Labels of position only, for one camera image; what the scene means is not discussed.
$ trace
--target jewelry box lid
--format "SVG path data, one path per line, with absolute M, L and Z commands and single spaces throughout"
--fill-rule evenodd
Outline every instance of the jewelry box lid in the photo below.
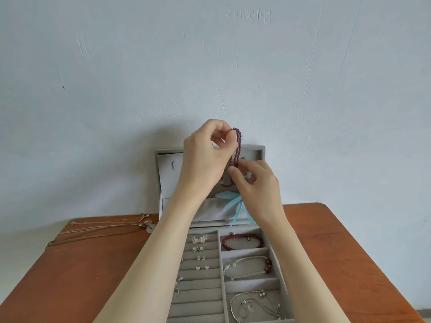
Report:
M 159 198 L 159 217 L 163 214 L 163 209 L 175 191 L 178 184 L 180 170 L 183 161 L 183 149 L 161 149 L 154 152 L 156 161 L 157 187 L 160 195 Z M 240 158 L 245 158 L 251 161 L 265 159 L 265 146 L 243 145 L 241 147 Z M 227 172 L 228 165 L 224 170 L 222 179 L 212 189 L 208 197 L 204 200 L 198 212 L 191 223 L 191 228 L 195 227 L 215 227 L 228 226 L 235 216 L 235 207 L 230 210 L 225 210 L 224 206 L 229 203 L 230 199 L 216 198 L 216 194 L 223 191 L 238 193 L 235 185 L 224 187 L 232 183 L 229 173 Z M 235 225 L 250 224 L 248 219 L 240 213 L 239 218 L 235 221 Z

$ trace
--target bracelet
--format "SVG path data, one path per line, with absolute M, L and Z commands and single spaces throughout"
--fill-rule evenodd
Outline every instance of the bracelet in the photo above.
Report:
M 229 246 L 226 245 L 226 241 L 227 240 L 234 239 L 234 238 L 247 238 L 248 240 L 250 240 L 250 238 L 256 238 L 257 240 L 260 241 L 259 246 L 257 246 L 256 248 L 262 248 L 263 247 L 263 240 L 262 240 L 262 238 L 260 236 L 255 235 L 254 233 L 239 233 L 239 234 L 236 234 L 236 233 L 233 233 L 233 232 L 231 232 L 230 236 L 227 236 L 227 237 L 223 238 L 223 240 L 222 240 L 222 246 L 226 250 L 228 250 L 228 251 L 234 251 L 235 250 L 234 248 L 229 247 Z
M 240 261 L 242 261 L 242 260 L 251 260 L 252 258 L 264 258 L 264 259 L 265 259 L 265 264 L 266 264 L 266 266 L 265 266 L 265 268 L 264 268 L 264 271 L 255 272 L 255 273 L 250 273 L 250 274 L 246 274 L 246 275 L 242 275 L 242 276 L 238 276 L 238 277 L 230 276 L 230 275 L 228 274 L 228 269 L 229 269 L 229 267 L 231 267 L 231 266 L 236 267 L 236 266 L 237 266 L 237 264 L 238 264 Z M 231 279 L 231 281 L 234 281 L 235 279 L 241 279 L 241 278 L 253 277 L 253 276 L 258 275 L 258 274 L 263 274 L 263 273 L 268 274 L 268 273 L 270 273 L 270 272 L 271 272 L 271 266 L 272 266 L 272 261 L 271 261 L 269 258 L 267 258 L 266 256 L 250 256 L 250 257 L 244 257 L 244 258 L 240 258 L 240 259 L 238 259 L 238 260 L 234 261 L 232 264 L 228 264 L 228 265 L 226 265 L 226 266 L 224 267 L 224 269 L 223 269 L 223 275 L 224 275 L 225 277 L 230 278 L 230 279 Z
M 269 299 L 269 297 L 268 297 L 268 301 L 269 301 L 269 303 L 271 304 L 271 306 L 272 307 L 269 307 L 268 305 L 266 305 L 264 302 L 262 302 L 262 301 L 260 301 L 260 300 L 258 300 L 258 299 L 254 299 L 254 298 L 244 298 L 243 300 L 241 300 L 241 304 L 240 304 L 240 307 L 238 308 L 238 314 L 239 314 L 239 316 L 241 316 L 241 317 L 239 317 L 239 318 L 236 318 L 235 317 L 235 314 L 234 314 L 234 311 L 233 311 L 233 309 L 232 309 L 232 302 L 233 302 L 233 300 L 235 299 L 235 298 L 237 298 L 238 296 L 241 296 L 241 295 L 247 295 L 247 294 L 252 294 L 252 293 L 258 293 L 259 294 L 259 296 L 261 297 L 261 298 L 264 298 L 265 296 L 266 296 L 266 292 L 265 292 L 265 290 L 256 290 L 256 291 L 245 291 L 245 292 L 240 292 L 239 294 L 237 294 L 237 295 L 235 295 L 234 296 L 234 298 L 232 298 L 231 299 L 231 301 L 230 301 L 230 308 L 231 308 L 231 313 L 232 313 L 232 316 L 234 317 L 234 320 L 235 320 L 235 322 L 237 322 L 237 323 L 241 323 L 241 321 L 239 320 L 239 319 L 241 319 L 241 317 L 244 319 L 244 318 L 247 318 L 247 316 L 248 316 L 248 314 L 250 313 L 250 312 L 253 312 L 254 311 L 254 306 L 253 306 L 253 303 L 256 303 L 256 304 L 258 304 L 262 309 L 263 309 L 263 311 L 264 312 L 266 312 L 267 314 L 269 314 L 269 315 L 272 315 L 272 316 L 274 316 L 274 317 L 276 317 L 277 318 L 277 320 L 281 320 L 281 313 L 280 313 L 280 307 L 281 307 L 281 305 L 280 304 L 277 304 L 277 307 L 276 306 L 274 306 L 274 304 L 272 304 L 272 302 L 271 302 L 271 299 Z M 245 314 L 242 314 L 241 313 L 241 306 L 242 306 L 242 308 L 244 308 L 245 309 Z

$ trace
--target forearm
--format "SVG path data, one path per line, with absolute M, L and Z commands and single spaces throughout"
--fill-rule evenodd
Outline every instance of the forearm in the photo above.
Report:
M 156 229 L 94 322 L 165 323 L 198 197 L 176 191 Z
M 310 261 L 283 215 L 264 228 L 277 255 L 297 323 L 348 323 L 340 305 Z

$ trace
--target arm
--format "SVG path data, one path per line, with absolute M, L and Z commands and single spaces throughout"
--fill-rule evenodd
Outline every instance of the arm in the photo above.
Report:
M 237 147 L 236 133 L 230 130 L 224 121 L 208 120 L 186 138 L 177 188 L 95 323 L 166 322 L 191 220 Z
M 243 173 L 248 171 L 253 175 L 247 183 Z M 284 215 L 280 187 L 271 168 L 264 161 L 240 160 L 240 169 L 230 167 L 229 173 L 277 255 L 295 322 L 349 323 Z

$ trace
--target gray jewelry box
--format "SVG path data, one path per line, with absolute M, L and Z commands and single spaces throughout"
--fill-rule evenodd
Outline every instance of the gray jewelry box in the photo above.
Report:
M 178 183 L 182 165 L 182 150 L 158 150 L 155 152 L 158 187 L 160 192 L 159 216 L 169 201 Z M 259 160 L 265 158 L 264 146 L 242 146 L 241 158 Z M 223 207 L 230 199 L 215 198 L 215 194 L 222 191 L 238 192 L 235 185 L 223 187 L 231 183 L 229 174 L 225 170 L 222 181 L 214 187 L 207 199 L 194 217 L 184 247 L 183 260 L 180 264 L 177 278 L 182 278 L 176 285 L 179 290 L 173 292 L 171 308 L 167 323 L 236 323 L 231 313 L 231 299 L 245 291 L 265 290 L 265 297 L 258 293 L 248 293 L 236 297 L 232 302 L 233 313 L 241 323 L 248 322 L 279 322 L 277 317 L 268 313 L 262 305 L 254 303 L 252 311 L 246 310 L 241 301 L 252 298 L 272 308 L 280 304 L 281 320 L 294 322 L 293 312 L 278 261 L 268 243 L 267 238 L 257 225 L 251 225 L 246 219 L 245 212 L 241 212 L 234 226 L 229 227 L 236 213 L 236 206 L 225 211 Z M 263 239 L 263 247 L 256 248 L 259 240 L 255 238 L 234 238 L 226 241 L 235 250 L 228 251 L 222 247 L 222 239 L 231 233 L 251 233 Z M 207 235 L 203 244 L 193 244 L 192 236 Z M 192 251 L 193 247 L 202 246 L 202 252 Z M 272 261 L 270 273 L 244 277 L 231 281 L 224 276 L 223 269 L 228 264 L 244 258 L 263 255 Z M 265 267 L 264 258 L 243 260 L 236 267 L 229 267 L 229 275 L 243 276 L 261 272 Z

